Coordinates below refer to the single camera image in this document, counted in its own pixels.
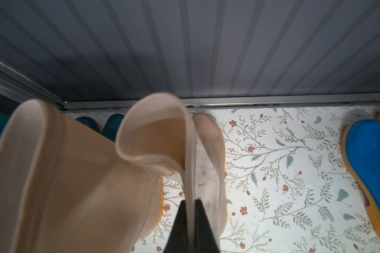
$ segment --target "red flower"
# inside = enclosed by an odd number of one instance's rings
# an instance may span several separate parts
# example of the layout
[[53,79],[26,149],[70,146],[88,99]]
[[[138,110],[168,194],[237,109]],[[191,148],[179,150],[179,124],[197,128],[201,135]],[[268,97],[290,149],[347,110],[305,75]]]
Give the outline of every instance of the red flower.
[[234,120],[231,120],[231,121],[229,122],[229,124],[230,124],[232,127],[234,127],[234,126],[236,126],[236,125],[237,125],[237,122],[236,122],[236,121],[234,121]]
[[165,210],[165,212],[167,212],[168,210],[170,210],[170,205],[169,204],[166,204],[163,209]]
[[242,215],[247,215],[248,214],[248,212],[246,210],[247,210],[246,206],[245,207],[241,206],[240,212],[241,212]]

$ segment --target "floral shelf liner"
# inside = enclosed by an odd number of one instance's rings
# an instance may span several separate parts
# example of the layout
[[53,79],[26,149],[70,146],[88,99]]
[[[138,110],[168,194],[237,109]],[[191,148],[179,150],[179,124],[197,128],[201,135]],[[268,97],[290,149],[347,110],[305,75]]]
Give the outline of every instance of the floral shelf liner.
[[[227,150],[222,252],[380,253],[365,195],[340,151],[343,130],[358,120],[375,119],[380,106],[203,112],[217,121]],[[66,115],[92,117],[102,127],[115,113]],[[163,191],[162,220],[132,252],[163,251],[184,199],[180,185],[169,179]]]

